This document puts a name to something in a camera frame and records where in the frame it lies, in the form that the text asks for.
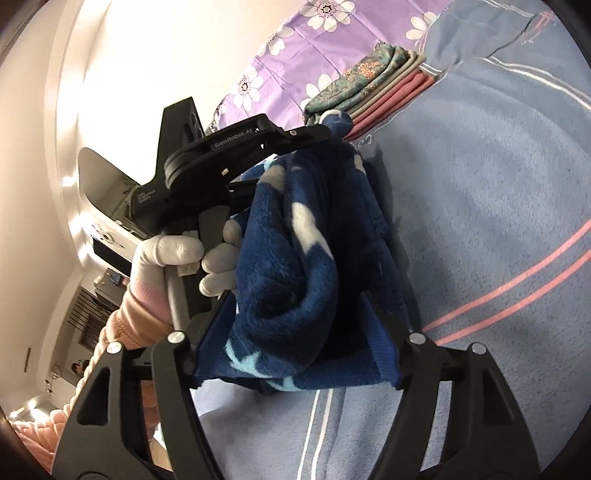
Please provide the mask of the peach sleeved left forearm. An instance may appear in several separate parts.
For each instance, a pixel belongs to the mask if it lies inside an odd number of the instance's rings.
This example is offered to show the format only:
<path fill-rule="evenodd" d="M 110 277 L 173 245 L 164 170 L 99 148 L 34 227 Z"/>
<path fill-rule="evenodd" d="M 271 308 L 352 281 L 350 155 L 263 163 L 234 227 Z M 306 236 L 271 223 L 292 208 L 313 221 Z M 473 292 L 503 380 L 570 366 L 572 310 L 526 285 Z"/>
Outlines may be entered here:
<path fill-rule="evenodd" d="M 161 294 L 140 298 L 126 293 L 120 307 L 112 313 L 99 333 L 89 365 L 78 381 L 74 396 L 44 420 L 12 421 L 10 426 L 33 458 L 49 472 L 66 422 L 101 358 L 122 351 L 138 350 L 163 340 L 172 332 L 167 300 Z"/>

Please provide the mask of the white gloved left hand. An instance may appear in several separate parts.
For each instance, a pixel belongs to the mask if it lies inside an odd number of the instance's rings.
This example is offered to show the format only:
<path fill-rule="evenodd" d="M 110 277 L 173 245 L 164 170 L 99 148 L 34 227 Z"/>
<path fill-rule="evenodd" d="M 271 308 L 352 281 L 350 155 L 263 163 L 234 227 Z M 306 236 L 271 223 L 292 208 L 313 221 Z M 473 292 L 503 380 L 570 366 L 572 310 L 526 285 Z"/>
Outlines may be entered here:
<path fill-rule="evenodd" d="M 233 219 L 224 223 L 222 242 L 206 251 L 202 242 L 186 235 L 157 235 L 142 241 L 135 249 L 129 289 L 132 295 L 157 319 L 169 323 L 164 269 L 200 266 L 204 279 L 199 292 L 213 298 L 235 291 L 236 264 L 242 246 L 242 227 Z"/>

